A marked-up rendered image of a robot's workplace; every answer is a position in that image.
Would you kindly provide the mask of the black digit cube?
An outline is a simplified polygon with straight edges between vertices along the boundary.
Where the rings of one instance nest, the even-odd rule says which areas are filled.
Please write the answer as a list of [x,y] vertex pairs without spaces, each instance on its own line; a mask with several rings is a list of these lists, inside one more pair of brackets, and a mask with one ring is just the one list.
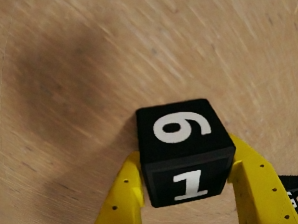
[[140,166],[154,208],[223,191],[236,147],[206,99],[136,112]]
[[290,200],[291,200],[291,202],[292,202],[292,204],[293,204],[293,206],[294,206],[294,208],[295,208],[295,210],[298,214],[298,201],[297,201],[293,191],[292,192],[287,192],[287,194],[288,194],[288,196],[289,196],[289,198],[290,198]]

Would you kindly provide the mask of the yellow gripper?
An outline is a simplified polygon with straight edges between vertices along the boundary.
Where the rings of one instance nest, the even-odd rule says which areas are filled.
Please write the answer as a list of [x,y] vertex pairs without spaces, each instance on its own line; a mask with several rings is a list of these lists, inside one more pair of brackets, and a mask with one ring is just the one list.
[[[233,185],[239,224],[298,224],[297,212],[273,166],[228,133],[236,151],[227,176]],[[145,206],[139,151],[122,164],[94,224],[142,224]]]

